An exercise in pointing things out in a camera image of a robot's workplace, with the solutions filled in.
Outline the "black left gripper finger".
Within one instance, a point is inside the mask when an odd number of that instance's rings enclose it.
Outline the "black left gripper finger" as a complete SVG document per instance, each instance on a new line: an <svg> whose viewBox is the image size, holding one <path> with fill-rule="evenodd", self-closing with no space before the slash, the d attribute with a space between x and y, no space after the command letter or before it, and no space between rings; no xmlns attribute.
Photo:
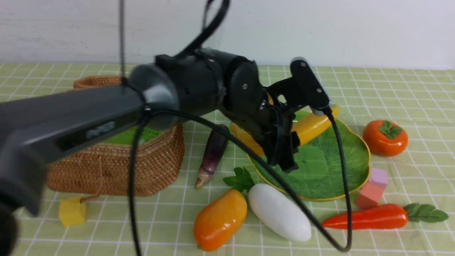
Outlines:
<svg viewBox="0 0 455 256"><path fill-rule="evenodd" d="M297 132L290 132L285 134L282 139L282 155L279 160L279 167L281 170L289 174L298 169L298 164L294 159L294 154L299 150L300 139Z"/></svg>
<svg viewBox="0 0 455 256"><path fill-rule="evenodd" d="M265 135L263 152L269 166L275 166L280 161L283 151L284 135Z"/></svg>

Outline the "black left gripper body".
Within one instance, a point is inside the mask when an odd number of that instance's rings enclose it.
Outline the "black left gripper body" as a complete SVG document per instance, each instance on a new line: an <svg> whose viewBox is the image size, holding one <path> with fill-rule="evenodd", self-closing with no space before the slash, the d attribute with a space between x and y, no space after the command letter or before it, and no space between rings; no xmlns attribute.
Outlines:
<svg viewBox="0 0 455 256"><path fill-rule="evenodd" d="M224 115L249 133L262 149L265 135L291 132L295 112L303 107L303 92L292 76L263 86L257 64L248 59L223 60L222 70Z"/></svg>

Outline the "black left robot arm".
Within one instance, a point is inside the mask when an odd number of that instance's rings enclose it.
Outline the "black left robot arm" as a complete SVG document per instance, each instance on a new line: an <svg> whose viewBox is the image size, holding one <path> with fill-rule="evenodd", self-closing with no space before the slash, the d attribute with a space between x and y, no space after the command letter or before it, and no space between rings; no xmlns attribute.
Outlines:
<svg viewBox="0 0 455 256"><path fill-rule="evenodd" d="M158 55L126 83L1 103L2 256L16 246L13 212L39 214L50 164L137 125L166 130L218 109L251 134L268 166L297 169L295 110L260 84L254 61L207 48Z"/></svg>

